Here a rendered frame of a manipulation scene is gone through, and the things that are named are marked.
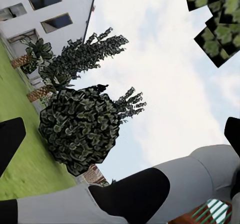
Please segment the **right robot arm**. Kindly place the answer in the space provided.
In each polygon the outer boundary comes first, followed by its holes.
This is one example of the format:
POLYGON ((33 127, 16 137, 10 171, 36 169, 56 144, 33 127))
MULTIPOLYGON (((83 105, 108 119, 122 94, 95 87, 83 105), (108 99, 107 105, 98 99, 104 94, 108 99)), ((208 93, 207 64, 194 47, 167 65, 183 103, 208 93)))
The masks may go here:
POLYGON ((232 204, 240 157, 230 144, 201 146, 108 186, 77 186, 0 201, 0 224, 167 224, 210 199, 232 204))

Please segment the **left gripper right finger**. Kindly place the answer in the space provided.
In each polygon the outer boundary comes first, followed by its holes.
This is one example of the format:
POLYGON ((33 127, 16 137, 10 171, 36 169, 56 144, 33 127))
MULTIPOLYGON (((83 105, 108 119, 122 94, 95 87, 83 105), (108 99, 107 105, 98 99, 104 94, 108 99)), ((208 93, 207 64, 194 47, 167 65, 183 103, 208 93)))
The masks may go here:
POLYGON ((240 118, 230 116, 227 119, 224 135, 240 157, 240 118))

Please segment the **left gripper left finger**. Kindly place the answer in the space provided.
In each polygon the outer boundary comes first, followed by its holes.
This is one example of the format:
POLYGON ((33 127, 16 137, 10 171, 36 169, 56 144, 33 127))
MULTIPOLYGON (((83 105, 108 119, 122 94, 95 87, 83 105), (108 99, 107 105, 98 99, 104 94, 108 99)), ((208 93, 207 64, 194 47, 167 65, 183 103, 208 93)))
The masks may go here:
POLYGON ((26 128, 20 116, 0 122, 0 177, 25 137, 26 128))

